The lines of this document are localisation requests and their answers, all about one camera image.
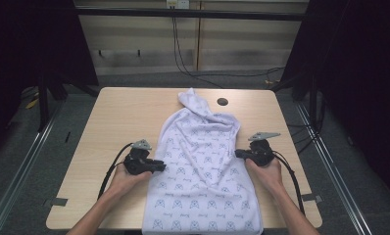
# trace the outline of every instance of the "fabric fold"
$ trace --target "fabric fold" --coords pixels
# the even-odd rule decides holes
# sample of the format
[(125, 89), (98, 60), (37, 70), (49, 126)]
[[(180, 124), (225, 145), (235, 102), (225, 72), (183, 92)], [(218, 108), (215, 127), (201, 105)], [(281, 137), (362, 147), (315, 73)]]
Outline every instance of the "fabric fold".
[(167, 164), (149, 181), (142, 232), (261, 234), (260, 207), (244, 162), (235, 158), (239, 121), (211, 112), (194, 89), (165, 122), (155, 159)]

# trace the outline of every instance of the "small black object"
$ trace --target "small black object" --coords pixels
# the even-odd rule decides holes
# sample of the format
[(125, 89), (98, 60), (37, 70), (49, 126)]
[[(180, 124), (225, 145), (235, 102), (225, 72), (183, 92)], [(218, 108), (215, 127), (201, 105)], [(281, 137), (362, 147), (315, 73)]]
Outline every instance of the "small black object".
[(68, 199), (63, 199), (63, 198), (47, 199), (43, 203), (43, 207), (45, 208), (52, 208), (52, 206), (64, 207), (67, 204), (67, 201)]
[(257, 140), (250, 143), (250, 150), (235, 150), (235, 157), (251, 159), (258, 166), (268, 165), (274, 159), (274, 153), (268, 140)]
[(219, 99), (217, 99), (217, 103), (219, 103), (219, 105), (221, 105), (221, 106), (226, 106), (226, 105), (228, 105), (228, 100), (225, 98), (219, 98)]
[(144, 171), (164, 171), (163, 161), (147, 159), (149, 151), (132, 148), (124, 159), (124, 166), (130, 174), (136, 175)]

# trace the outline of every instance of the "black tape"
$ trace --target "black tape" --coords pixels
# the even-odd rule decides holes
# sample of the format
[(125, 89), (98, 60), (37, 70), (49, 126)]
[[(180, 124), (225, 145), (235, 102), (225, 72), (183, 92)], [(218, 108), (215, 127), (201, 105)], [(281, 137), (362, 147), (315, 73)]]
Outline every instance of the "black tape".
[(315, 195), (314, 194), (304, 194), (304, 195), (302, 195), (302, 200), (304, 202), (314, 201), (315, 200)]
[(67, 204), (67, 201), (68, 199), (62, 198), (47, 199), (43, 203), (43, 206), (46, 208), (52, 208), (52, 206), (64, 207)]

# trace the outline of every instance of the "forearm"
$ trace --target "forearm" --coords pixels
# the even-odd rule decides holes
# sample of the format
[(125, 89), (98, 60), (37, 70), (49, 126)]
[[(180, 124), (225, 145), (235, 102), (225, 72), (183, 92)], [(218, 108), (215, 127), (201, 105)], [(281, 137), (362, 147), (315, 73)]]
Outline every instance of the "forearm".
[(289, 234), (312, 235), (318, 234), (317, 230), (305, 218), (301, 211), (293, 203), (285, 188), (281, 185), (270, 190), (277, 202), (278, 208), (284, 218)]
[(95, 234), (100, 223), (110, 209), (120, 200), (121, 194), (115, 190), (107, 190), (90, 211), (71, 229), (68, 234)]

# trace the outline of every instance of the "metal rail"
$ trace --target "metal rail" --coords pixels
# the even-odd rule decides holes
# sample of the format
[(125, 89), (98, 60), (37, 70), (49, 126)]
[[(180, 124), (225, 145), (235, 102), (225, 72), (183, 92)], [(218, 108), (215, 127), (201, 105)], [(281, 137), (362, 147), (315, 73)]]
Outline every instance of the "metal rail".
[(51, 119), (49, 120), (48, 124), (41, 132), (36, 135), (36, 138), (30, 146), (30, 149), (27, 152), (26, 156), (24, 157), (24, 161), (19, 167), (18, 172), (15, 174), (11, 184), (9, 185), (8, 189), (0, 200), (0, 230), (2, 229), (6, 218), (8, 217), (13, 205), (15, 204), (15, 201), (19, 197), (24, 183), (29, 176), (30, 170), (33, 168), (33, 165), (38, 158), (42, 146), (48, 138), (52, 126), (54, 125), (55, 119), (58, 116), (62, 107), (63, 102), (59, 102), (58, 106), (56, 107), (55, 113), (51, 116)]
[(232, 12), (184, 9), (149, 9), (149, 8), (107, 8), (85, 7), (74, 8), (15, 8), (16, 11), (48, 12), (58, 14), (74, 14), (83, 16), (118, 16), (118, 17), (163, 17), (163, 18), (206, 18), (300, 22), (305, 14), (300, 13), (266, 13), (266, 12)]
[(336, 191), (338, 192), (339, 197), (341, 198), (341, 201), (344, 204), (344, 207), (349, 217), (354, 223), (354, 226), (357, 229), (358, 234), (371, 235), (372, 234), (371, 230), (369, 229), (369, 226), (366, 222), (363, 213), (360, 210), (360, 207), (355, 202), (354, 197), (349, 191), (344, 179), (341, 176), (341, 173), (336, 167), (335, 162), (330, 156), (325, 144), (323, 143), (322, 139), (319, 136), (317, 136), (314, 130), (312, 129), (311, 123), (309, 121), (308, 111), (306, 110), (303, 103), (299, 103), (297, 109), (302, 118), (302, 121), (308, 128), (309, 134), (314, 139), (314, 145), (317, 148), (317, 151), (320, 155), (320, 159), (322, 160), (324, 166), (326, 167), (327, 173), (329, 174), (329, 177), (331, 178), (333, 185)]

